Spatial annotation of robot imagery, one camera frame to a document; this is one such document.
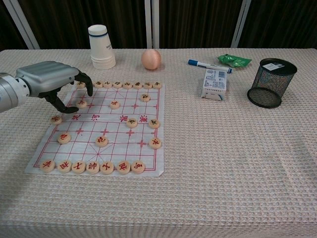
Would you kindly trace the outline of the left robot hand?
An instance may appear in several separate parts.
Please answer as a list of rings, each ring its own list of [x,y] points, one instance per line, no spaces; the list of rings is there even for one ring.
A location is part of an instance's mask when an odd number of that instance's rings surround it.
[[[67,107],[57,96],[61,88],[74,81],[85,83],[87,94],[92,96],[93,83],[91,78],[79,69],[56,61],[44,61],[18,68],[16,77],[22,79],[29,88],[29,96],[44,98],[59,112],[71,114],[78,107]]]

